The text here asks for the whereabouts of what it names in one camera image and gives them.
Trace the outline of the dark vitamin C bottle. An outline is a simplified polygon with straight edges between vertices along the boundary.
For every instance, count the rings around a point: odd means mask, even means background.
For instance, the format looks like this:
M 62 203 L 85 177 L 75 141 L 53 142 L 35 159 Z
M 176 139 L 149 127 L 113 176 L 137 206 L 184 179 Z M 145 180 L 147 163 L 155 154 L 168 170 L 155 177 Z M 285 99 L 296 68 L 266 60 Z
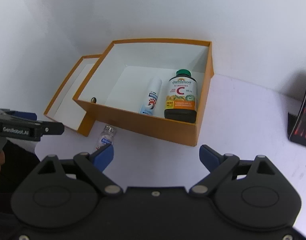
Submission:
M 164 117 L 194 124 L 197 117 L 197 82 L 187 69 L 180 69 L 167 84 Z

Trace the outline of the shallow orange box lid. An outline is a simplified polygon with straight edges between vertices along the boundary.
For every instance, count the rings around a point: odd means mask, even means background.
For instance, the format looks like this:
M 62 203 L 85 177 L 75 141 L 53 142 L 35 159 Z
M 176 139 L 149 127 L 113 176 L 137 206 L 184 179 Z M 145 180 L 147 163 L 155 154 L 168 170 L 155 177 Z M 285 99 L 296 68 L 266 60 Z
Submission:
M 73 100 L 73 96 L 100 57 L 100 54 L 82 56 L 62 81 L 44 112 L 50 120 L 61 122 L 85 137 L 89 135 L 95 118 L 88 115 Z

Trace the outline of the white spray tube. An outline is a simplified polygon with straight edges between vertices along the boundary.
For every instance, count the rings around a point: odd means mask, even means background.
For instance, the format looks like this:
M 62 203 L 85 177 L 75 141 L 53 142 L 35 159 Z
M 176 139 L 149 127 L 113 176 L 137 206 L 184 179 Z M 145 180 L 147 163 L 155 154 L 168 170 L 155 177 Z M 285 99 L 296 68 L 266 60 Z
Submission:
M 153 116 L 156 104 L 158 101 L 162 80 L 159 77 L 153 77 L 146 89 L 143 103 L 140 107 L 139 113 Z

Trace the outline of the black tablet on stand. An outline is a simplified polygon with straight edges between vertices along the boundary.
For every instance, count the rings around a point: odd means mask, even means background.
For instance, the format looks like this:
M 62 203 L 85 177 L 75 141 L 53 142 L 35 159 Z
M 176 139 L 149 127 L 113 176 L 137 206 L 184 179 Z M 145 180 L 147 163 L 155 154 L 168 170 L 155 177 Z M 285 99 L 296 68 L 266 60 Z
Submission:
M 306 91 L 298 115 L 288 113 L 288 139 L 306 147 Z

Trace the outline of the clear candy bottle silver cap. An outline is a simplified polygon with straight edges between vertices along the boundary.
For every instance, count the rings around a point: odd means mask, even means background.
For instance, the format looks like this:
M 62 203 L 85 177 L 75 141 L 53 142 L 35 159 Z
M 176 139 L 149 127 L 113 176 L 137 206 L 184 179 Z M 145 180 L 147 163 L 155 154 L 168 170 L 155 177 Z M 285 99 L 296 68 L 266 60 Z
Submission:
M 97 140 L 97 143 L 95 145 L 95 150 L 98 150 L 102 146 L 105 146 L 106 144 L 113 144 L 114 136 L 116 135 L 116 128 L 110 125 L 106 125 L 103 129 L 103 131 L 100 134 L 99 139 Z

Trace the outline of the deep orange cardboard box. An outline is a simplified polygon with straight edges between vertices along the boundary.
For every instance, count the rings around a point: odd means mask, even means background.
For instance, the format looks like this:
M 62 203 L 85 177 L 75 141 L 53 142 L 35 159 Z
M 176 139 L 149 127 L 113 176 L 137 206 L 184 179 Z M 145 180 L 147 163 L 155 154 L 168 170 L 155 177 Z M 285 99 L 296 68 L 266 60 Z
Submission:
M 73 100 L 98 121 L 195 146 L 213 75 L 210 41 L 116 40 L 87 73 Z

